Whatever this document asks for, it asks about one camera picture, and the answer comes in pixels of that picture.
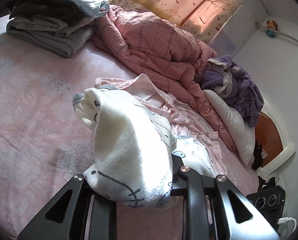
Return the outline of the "white pillow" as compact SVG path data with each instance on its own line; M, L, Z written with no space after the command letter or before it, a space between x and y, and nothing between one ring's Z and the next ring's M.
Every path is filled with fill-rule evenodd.
M254 148L256 144L255 129L246 123L241 114L226 104L226 102L212 90L204 90L205 97L216 110L217 114L225 124L240 159L246 167L251 168L254 162Z

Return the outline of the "stack of folded clothes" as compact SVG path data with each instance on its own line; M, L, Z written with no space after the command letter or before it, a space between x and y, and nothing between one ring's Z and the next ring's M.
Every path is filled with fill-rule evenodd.
M93 36L94 20L108 11L106 0L18 0L6 32L69 58Z

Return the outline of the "black device with dials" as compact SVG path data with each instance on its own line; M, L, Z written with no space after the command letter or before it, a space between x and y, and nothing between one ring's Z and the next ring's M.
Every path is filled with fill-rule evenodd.
M269 222L278 222L282 217L285 204L285 190L281 186L248 194L246 198Z

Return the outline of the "pink checked quilt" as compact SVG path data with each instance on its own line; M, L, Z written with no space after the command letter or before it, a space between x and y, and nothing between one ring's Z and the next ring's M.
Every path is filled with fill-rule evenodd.
M124 11L112 5L94 20L91 42L136 74L187 103L216 131L232 151L235 146L225 124L213 109L199 79L216 52L191 33L152 12Z

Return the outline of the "white cartoon print pants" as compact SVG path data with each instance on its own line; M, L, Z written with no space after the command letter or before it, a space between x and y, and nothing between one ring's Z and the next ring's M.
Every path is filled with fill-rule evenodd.
M124 90L89 88L75 94L72 105L94 134L94 163L84 178L107 199L135 209L171 207L173 156L201 175L216 176L203 144L173 134L167 118Z

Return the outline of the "small doll on wall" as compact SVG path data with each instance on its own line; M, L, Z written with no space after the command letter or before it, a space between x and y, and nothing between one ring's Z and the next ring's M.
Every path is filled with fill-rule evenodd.
M275 38L276 33L275 31L278 30L278 24L274 20L268 20L266 21L266 27L265 33L270 38Z

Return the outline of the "pink bed sheet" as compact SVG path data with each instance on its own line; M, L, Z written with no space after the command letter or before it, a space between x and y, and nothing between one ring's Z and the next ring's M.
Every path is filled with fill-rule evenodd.
M11 238L75 174L93 162L93 133L72 97L98 77L131 80L130 69L87 42L66 59L6 33L0 18L0 226ZM226 176L243 193L258 190L256 172L219 141Z

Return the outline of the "pink printed garment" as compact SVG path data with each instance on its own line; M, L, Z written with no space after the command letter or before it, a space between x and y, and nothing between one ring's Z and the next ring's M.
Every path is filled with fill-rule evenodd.
M167 118L174 134L191 137L198 146L205 147L215 174L227 174L218 133L188 104L157 88L147 75L140 74L131 80L98 77L94 86L99 88L101 85L111 85L125 90L135 96L150 111Z

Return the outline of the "purple fleece garment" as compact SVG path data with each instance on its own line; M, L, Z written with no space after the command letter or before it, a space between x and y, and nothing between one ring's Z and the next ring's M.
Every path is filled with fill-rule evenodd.
M228 106L236 109L251 127L256 127L264 100L248 72L234 62L230 55L207 60L201 89L212 90Z

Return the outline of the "wooden headboard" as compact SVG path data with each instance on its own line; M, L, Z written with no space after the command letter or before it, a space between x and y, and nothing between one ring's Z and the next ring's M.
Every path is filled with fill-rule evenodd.
M263 159L261 167L265 167L272 161L282 150L284 150L279 132L274 122L264 115L259 114L258 124L255 128L256 141L261 144L263 151L267 153L267 157Z

